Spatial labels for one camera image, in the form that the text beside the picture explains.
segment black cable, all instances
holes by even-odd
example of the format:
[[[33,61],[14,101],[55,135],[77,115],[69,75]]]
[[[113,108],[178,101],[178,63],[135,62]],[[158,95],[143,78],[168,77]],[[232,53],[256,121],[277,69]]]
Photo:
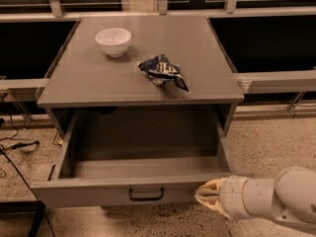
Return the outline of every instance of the black cable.
[[[0,118],[0,127],[2,126],[3,123],[4,123],[4,119]]]
[[[7,172],[4,169],[0,169],[0,172],[2,172],[2,174],[0,174],[0,178],[5,178],[7,176]]]
[[[2,154],[10,163],[11,165],[13,166],[13,168],[17,171],[17,173],[19,174],[19,176],[21,177],[21,179],[23,180],[23,182],[25,183],[25,185],[28,187],[28,189],[30,190],[30,192],[34,195],[34,197],[37,199],[38,202],[40,202],[40,199],[38,198],[38,196],[31,190],[31,187],[30,185],[28,184],[28,182],[25,180],[25,178],[23,177],[23,175],[21,174],[21,172],[19,171],[19,169],[17,168],[17,166],[11,161],[11,159],[6,155],[6,153],[4,152],[7,148],[5,148],[3,145],[1,145],[1,148],[0,149],[0,154]],[[52,229],[52,226],[51,226],[51,223],[50,223],[50,220],[48,219],[48,216],[46,214],[46,212],[43,213],[46,220],[47,220],[47,223],[49,225],[49,228],[50,228],[50,231],[51,231],[51,234],[53,237],[55,237],[55,233]]]
[[[31,145],[40,145],[40,142],[38,140],[34,141],[32,143],[19,142],[17,144],[12,145],[12,146],[6,147],[6,148],[4,148],[2,150],[3,151],[14,150],[14,149],[17,149],[17,148],[20,148],[20,147],[26,147],[26,146],[31,146]]]
[[[4,100],[5,98],[8,96],[8,93],[2,93],[1,94],[1,102],[4,103]],[[13,119],[12,119],[12,115],[9,113],[9,117],[10,117],[10,123],[11,123],[11,126],[16,130],[16,134],[14,134],[13,136],[11,137],[4,137],[4,138],[1,138],[0,141],[3,141],[3,140],[12,140],[14,137],[18,136],[19,134],[19,130],[14,126],[13,124]]]
[[[1,138],[0,141],[7,140],[7,139],[12,140],[13,138],[15,138],[16,136],[18,136],[18,134],[19,134],[19,130],[18,130],[18,129],[14,126],[14,124],[13,124],[12,115],[9,114],[9,116],[10,116],[11,126],[16,130],[16,134],[14,134],[14,135],[11,136],[11,137],[4,137],[4,138]]]

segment terrazzo floor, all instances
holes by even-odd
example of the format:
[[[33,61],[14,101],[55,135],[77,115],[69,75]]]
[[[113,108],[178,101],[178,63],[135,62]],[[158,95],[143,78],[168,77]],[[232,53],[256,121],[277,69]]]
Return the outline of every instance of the terrazzo floor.
[[[280,170],[301,166],[316,171],[316,109],[297,109],[299,119],[289,116],[284,106],[238,108],[228,142],[239,174],[273,178]],[[20,129],[13,141],[0,141],[5,147],[16,142],[40,141],[8,152],[27,182],[45,181],[56,162],[60,146],[53,143],[56,131],[49,122],[36,118],[27,130]],[[5,122],[0,138],[15,130]],[[34,200],[34,196],[4,157],[0,157],[0,199]],[[198,203],[107,206],[47,209],[55,236],[314,236],[291,230],[264,219],[226,220]],[[0,213],[0,236],[28,236],[33,213]],[[52,236],[45,218],[38,236]]]

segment white bowl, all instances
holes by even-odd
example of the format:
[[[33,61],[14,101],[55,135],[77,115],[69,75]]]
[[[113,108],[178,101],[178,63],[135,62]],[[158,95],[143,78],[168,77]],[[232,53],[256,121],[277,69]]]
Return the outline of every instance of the white bowl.
[[[102,50],[111,57],[120,57],[130,45],[131,33],[122,28],[110,28],[100,31],[96,41]]]

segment drawer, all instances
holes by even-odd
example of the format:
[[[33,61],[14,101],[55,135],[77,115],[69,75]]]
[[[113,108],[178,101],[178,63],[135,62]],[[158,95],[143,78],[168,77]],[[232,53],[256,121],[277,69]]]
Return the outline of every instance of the drawer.
[[[31,189],[48,207],[189,202],[228,166],[212,105],[77,109],[50,180]]]

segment white robotic arm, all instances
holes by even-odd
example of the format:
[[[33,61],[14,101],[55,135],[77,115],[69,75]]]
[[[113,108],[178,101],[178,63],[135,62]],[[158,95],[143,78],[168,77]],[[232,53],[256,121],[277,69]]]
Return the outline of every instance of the white robotic arm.
[[[276,224],[316,233],[316,172],[291,167],[275,179],[231,176],[196,190],[196,199],[235,219],[265,218]]]

